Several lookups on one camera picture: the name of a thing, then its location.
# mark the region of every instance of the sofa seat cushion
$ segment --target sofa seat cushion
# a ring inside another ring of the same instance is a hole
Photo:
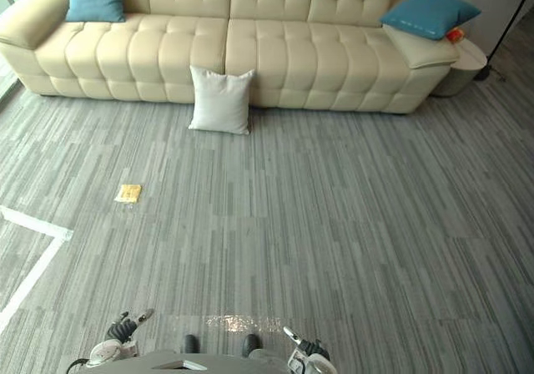
[[[230,19],[226,73],[251,69],[253,105],[405,113],[449,67],[409,69],[382,28]]]
[[[36,59],[63,95],[190,103],[190,64],[224,73],[227,26],[225,18],[144,14],[125,23],[63,23]]]

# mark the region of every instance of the sofa armrest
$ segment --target sofa armrest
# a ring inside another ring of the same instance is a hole
[[[18,0],[0,17],[0,42],[34,50],[67,10],[68,0]]]
[[[388,25],[384,25],[384,30],[411,69],[451,65],[460,57],[456,47],[446,38],[430,40]]]

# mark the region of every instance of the orange object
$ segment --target orange object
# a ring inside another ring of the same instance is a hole
[[[447,34],[446,37],[449,39],[451,43],[458,43],[461,40],[463,40],[465,36],[465,33],[460,28],[454,28],[451,29]]]

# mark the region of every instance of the white pillow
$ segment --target white pillow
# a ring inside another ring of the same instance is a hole
[[[220,75],[191,65],[194,112],[189,129],[249,134],[249,85],[254,70],[241,76]]]

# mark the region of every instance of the sofa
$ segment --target sofa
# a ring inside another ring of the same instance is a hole
[[[256,75],[250,104],[414,111],[458,58],[382,27],[398,0],[124,0],[124,23],[66,23],[69,0],[19,0],[0,53],[34,93],[190,104],[189,65]]]

